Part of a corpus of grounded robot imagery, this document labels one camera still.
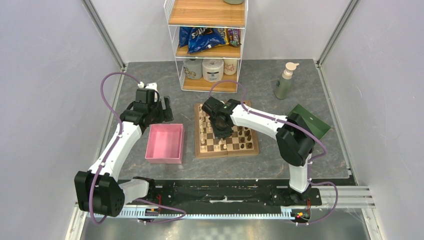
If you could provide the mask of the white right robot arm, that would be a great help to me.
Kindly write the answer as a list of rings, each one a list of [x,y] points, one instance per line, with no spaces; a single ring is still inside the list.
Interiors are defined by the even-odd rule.
[[[300,205],[309,198],[307,163],[318,139],[300,115],[275,115],[238,100],[222,102],[212,96],[202,104],[201,110],[208,115],[216,139],[231,137],[233,126],[246,127],[274,139],[281,158],[289,165],[289,200]]]

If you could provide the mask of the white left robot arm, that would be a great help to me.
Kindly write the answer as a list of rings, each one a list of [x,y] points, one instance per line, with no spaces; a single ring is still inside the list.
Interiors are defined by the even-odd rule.
[[[153,180],[134,177],[119,183],[119,174],[135,143],[145,130],[154,124],[173,120],[170,98],[160,97],[155,82],[139,84],[135,100],[118,116],[118,124],[103,153],[87,171],[79,171],[74,178],[77,204],[81,211],[116,217],[124,205],[140,199],[152,204],[157,191]]]

